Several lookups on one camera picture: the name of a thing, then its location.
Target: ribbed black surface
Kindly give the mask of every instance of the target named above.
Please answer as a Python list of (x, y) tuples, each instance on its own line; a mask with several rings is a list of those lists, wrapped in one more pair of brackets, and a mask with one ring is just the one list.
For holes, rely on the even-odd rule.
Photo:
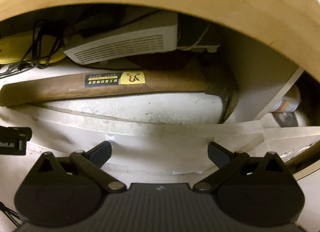
[(255, 228), (226, 216), (207, 194), (187, 184), (132, 184), (112, 194), (90, 218), (66, 228), (39, 228), (28, 223), (18, 232), (302, 232), (293, 224)]

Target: yellow object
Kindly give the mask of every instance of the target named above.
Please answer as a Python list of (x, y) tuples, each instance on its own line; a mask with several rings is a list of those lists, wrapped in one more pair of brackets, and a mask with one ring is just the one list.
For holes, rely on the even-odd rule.
[(142, 71), (124, 72), (120, 77), (120, 84), (145, 84), (144, 74)]
[[(55, 37), (49, 35), (44, 35), (42, 37), (41, 56), (46, 56), (49, 54), (55, 39)], [(20, 61), (30, 48), (31, 44), (32, 31), (18, 33), (0, 39), (0, 64), (8, 64)], [(63, 48), (61, 48), (51, 57), (50, 63), (58, 62), (65, 56), (66, 55), (63, 52)], [(30, 59), (31, 52), (28, 54), (25, 60)], [(40, 63), (46, 63), (46, 58), (41, 59)]]

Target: black device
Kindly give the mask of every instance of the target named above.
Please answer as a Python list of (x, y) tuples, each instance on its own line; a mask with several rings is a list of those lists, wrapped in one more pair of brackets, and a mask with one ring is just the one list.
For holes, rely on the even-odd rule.
[(15, 195), (17, 232), (196, 231), (302, 232), (295, 225), (304, 195), (275, 152), (231, 153), (217, 143), (208, 157), (219, 170), (196, 183), (124, 183), (102, 171), (104, 141), (56, 158), (44, 152)]
[(30, 127), (0, 126), (0, 155), (26, 155), (31, 137)]

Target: triangular cutout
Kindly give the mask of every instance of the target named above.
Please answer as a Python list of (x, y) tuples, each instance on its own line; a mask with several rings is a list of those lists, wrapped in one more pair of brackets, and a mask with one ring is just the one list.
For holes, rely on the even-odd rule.
[(44, 171), (53, 171), (53, 167), (49, 159), (44, 159), (43, 163), (38, 169), (38, 172), (44, 172)]
[(266, 166), (266, 171), (282, 172), (282, 169), (280, 168), (279, 164), (275, 159), (270, 159)]

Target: black wire bundle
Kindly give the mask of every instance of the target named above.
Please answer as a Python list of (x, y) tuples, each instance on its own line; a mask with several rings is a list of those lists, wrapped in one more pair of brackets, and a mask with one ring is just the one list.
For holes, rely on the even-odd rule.
[(17, 222), (17, 220), (20, 220), (19, 215), (18, 215), (17, 212), (15, 212), (12, 209), (9, 209), (8, 207), (6, 207), (1, 201), (0, 201), (0, 210), (7, 216), (7, 218), (13, 224), (15, 224), (16, 227), (20, 226), (20, 224)]
[[(20, 73), (22, 70), (29, 70), (33, 67), (37, 67), (39, 69), (45, 69), (48, 67), (51, 57), (62, 47), (64, 47), (63, 42), (63, 33), (67, 24), (64, 20), (58, 20), (55, 22), (47, 22), (45, 20), (39, 20), (35, 23), (32, 31), (32, 44), (21, 58), (19, 62), (16, 62), (9, 66), (9, 68), (0, 73), (0, 77), (2, 76), (11, 76), (17, 73)], [(36, 28), (40, 27), (40, 30), (36, 36)], [(48, 55), (41, 57), (41, 46), (42, 46), (42, 37), (44, 35), (55, 36), (56, 39), (52, 45), (52, 48)], [(31, 52), (31, 60), (25, 61), (25, 58)], [(41, 59), (46, 59), (46, 63), (44, 65), (40, 64)], [(22, 66), (22, 63), (30, 63), (30, 67)]]

